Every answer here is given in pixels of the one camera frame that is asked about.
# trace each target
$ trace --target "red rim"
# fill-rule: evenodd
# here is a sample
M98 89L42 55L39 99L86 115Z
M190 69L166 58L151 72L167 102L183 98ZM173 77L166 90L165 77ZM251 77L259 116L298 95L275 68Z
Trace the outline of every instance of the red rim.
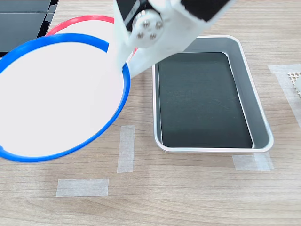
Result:
M97 15L93 15L93 16L79 16L79 17L72 18L70 20L66 20L66 21L60 23L58 26L56 26L53 29L51 29L46 34L46 36L52 35L52 34L56 34L60 30L65 29L65 28L69 27L72 24L76 24L76 23L79 23L79 22L87 21L87 20L101 20L101 21L106 21L106 22L112 23L112 24L114 23L114 18L110 17L110 16L97 16Z
M133 51L133 55L137 52L138 48L135 48Z

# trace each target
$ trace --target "silver tray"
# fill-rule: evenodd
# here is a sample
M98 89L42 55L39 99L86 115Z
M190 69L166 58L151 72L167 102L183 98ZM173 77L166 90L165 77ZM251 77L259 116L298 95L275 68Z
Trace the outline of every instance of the silver tray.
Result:
M252 146L250 148L229 148L170 147L164 145L161 126L159 69L158 64L156 64L152 68L152 76L154 137L157 145L166 152L179 153L263 153L268 151L274 144L273 134L260 103L240 42L231 36L199 36L183 53L223 53L227 56Z

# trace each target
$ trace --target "black object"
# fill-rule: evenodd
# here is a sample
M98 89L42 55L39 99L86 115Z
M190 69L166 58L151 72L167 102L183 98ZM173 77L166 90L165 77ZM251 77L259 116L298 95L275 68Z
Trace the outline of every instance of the black object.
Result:
M153 9L147 0L117 0L122 19L128 31L133 30L133 20L142 10Z
M176 54L159 62L158 75L163 145L252 147L225 54Z
M0 57L46 35L58 0L0 0Z
M182 0L185 9L206 22L212 19L229 0Z

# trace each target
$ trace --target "white mesh object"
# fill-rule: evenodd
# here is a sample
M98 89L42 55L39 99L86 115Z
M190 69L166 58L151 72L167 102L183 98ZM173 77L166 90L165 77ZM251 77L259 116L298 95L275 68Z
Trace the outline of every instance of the white mesh object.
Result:
M288 73L287 74L288 77L290 78L290 81L293 83L293 86L295 87L296 92L298 93L299 97L301 98L301 92L300 90L297 89L295 82L297 81L297 79L299 77L301 77L301 72L297 72L297 73Z

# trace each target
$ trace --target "wooden table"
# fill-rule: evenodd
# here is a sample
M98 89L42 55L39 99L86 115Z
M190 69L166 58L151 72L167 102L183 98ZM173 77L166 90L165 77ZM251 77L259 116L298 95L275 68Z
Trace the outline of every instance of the wooden table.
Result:
M111 5L110 0L61 0L51 27L76 16L112 16ZM268 68L301 63L301 1L240 0L205 34L241 41L274 133L274 170L236 171L231 154L160 150L147 70L132 80L119 118L87 147L37 164L0 160L0 225L301 225L301 130ZM122 125L136 128L132 173L117 173ZM109 179L108 196L55 196L58 179L95 178Z

